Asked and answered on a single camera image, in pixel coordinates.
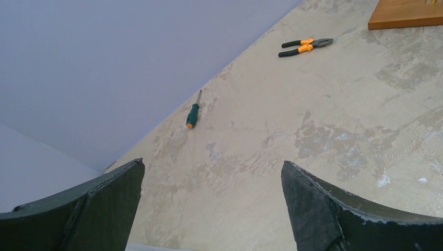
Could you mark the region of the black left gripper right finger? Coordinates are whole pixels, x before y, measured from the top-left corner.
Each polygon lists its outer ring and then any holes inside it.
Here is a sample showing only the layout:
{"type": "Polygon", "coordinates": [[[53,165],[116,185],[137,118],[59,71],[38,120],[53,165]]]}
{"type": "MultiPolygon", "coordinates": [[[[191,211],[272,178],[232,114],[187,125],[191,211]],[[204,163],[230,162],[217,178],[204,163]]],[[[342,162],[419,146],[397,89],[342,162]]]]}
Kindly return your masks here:
{"type": "Polygon", "coordinates": [[[369,201],[290,161],[281,181],[298,250],[442,250],[442,218],[369,201]]]}

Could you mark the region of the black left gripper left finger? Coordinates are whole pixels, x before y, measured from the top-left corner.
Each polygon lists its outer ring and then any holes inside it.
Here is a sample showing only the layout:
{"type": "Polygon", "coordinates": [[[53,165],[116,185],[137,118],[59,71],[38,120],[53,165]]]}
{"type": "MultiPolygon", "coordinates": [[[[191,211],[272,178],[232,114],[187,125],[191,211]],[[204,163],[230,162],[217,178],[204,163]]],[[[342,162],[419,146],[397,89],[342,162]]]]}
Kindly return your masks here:
{"type": "Polygon", "coordinates": [[[93,180],[1,214],[1,250],[124,250],[145,165],[134,159],[93,180]]]}

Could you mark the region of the wooden rack base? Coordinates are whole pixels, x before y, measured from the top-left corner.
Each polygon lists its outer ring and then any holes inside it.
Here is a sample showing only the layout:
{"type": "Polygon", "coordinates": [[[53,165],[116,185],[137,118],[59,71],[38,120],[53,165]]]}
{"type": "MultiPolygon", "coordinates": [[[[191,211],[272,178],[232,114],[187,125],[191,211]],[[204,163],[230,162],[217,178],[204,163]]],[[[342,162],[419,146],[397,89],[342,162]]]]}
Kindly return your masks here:
{"type": "Polygon", "coordinates": [[[442,25],[442,1],[380,0],[369,30],[442,25]]]}

